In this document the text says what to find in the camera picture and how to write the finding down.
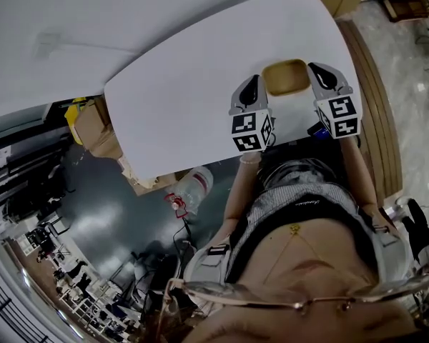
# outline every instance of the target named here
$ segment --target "eyeglasses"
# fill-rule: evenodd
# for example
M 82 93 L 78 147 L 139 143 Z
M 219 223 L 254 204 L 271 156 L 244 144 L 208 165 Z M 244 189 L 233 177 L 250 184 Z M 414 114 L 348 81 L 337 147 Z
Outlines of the eyeglasses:
M 429 274 L 366 287 L 349 292 L 345 296 L 312 299 L 307 298 L 302 292 L 280 291 L 264 286 L 185 282 L 183 279 L 170 279 L 164 291 L 162 310 L 157 326 L 157 341 L 159 341 L 165 320 L 176 317 L 181 322 L 178 301 L 171 295 L 173 289 L 181 289 L 190 297 L 215 304 L 249 308 L 293 309 L 301 314 L 306 314 L 309 308 L 318 302 L 340 302 L 339 309 L 347 311 L 353 304 L 372 304 L 413 296 L 415 303 L 418 305 L 418 297 L 420 295 L 424 296 L 423 292 L 426 290 L 428 290 L 428 293 L 425 296 L 429 302 Z M 425 310 L 427 311 L 428 309 L 423 309 L 423 306 L 417 306 L 414 313 L 418 315 L 417 318 L 425 326 L 429 327 L 429 319 L 424 316 Z

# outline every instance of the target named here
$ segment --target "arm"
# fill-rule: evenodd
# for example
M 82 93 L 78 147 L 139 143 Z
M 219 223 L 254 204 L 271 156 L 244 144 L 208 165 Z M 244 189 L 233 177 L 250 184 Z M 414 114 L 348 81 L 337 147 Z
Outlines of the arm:
M 375 217 L 380 224 L 387 226 L 395 234 L 396 228 L 386 221 L 378 211 L 377 195 L 364 158 L 358 149 L 354 137 L 340 139 L 340 146 L 345 160 L 345 170 L 350 191 L 358 206 L 370 217 Z
M 252 201 L 260 158 L 260 153 L 255 152 L 245 154 L 240 159 L 240 167 L 227 199 L 224 221 L 207 246 L 219 244 L 235 230 L 245 207 Z

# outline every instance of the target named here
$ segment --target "desk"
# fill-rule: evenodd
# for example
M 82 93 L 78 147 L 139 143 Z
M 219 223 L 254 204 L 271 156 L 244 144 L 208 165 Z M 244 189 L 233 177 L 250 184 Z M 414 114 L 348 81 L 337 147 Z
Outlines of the desk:
M 278 61 L 302 59 L 358 79 L 345 41 L 320 0 L 250 0 L 154 47 L 105 86 L 117 138 L 142 179 L 238 156 L 229 116 L 233 92 Z M 269 96 L 276 144 L 307 137 L 318 122 L 311 87 Z

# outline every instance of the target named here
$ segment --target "gray floor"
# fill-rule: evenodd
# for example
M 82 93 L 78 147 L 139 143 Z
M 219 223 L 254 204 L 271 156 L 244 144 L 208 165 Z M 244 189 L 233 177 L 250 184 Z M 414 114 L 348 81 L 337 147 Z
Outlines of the gray floor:
M 211 193 L 191 221 L 192 236 L 204 244 L 222 222 L 225 202 L 237 170 L 236 159 L 209 164 L 214 175 Z M 64 160 L 68 189 L 61 215 L 69 235 L 86 258 L 109 278 L 130 252 L 173 252 L 173 235 L 183 223 L 164 201 L 164 190 L 137 197 L 112 159 L 93 157 L 73 145 Z M 177 238 L 186 237 L 185 230 Z
M 403 165 L 404 194 L 429 205 L 429 46 L 415 45 L 429 21 L 391 24 L 376 2 L 361 4 L 351 16 L 363 34 L 385 83 L 395 118 Z M 61 209 L 69 233 L 103 277 L 129 258 L 131 251 L 173 250 L 173 234 L 182 222 L 163 200 L 164 191 L 136 197 L 119 165 L 94 158 L 74 145 L 65 160 L 70 187 Z M 210 164 L 211 194 L 191 229 L 204 244 L 222 221 L 235 159 Z M 429 219 L 429 208 L 425 209 Z
M 428 34 L 429 19 L 390 23 L 376 1 L 351 14 L 366 41 L 390 100 L 403 168 L 404 196 L 429 205 L 429 45 L 415 44 Z M 429 208 L 424 208 L 429 221 Z

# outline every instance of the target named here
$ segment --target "black and white marker cube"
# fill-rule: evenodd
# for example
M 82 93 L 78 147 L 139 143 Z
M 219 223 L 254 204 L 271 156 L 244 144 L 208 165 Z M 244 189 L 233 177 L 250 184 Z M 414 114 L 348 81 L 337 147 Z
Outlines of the black and white marker cube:
M 232 138 L 242 153 L 265 150 L 272 130 L 269 109 L 250 111 L 232 117 Z
M 318 116 L 333 139 L 360 133 L 360 116 L 349 95 L 315 102 Z

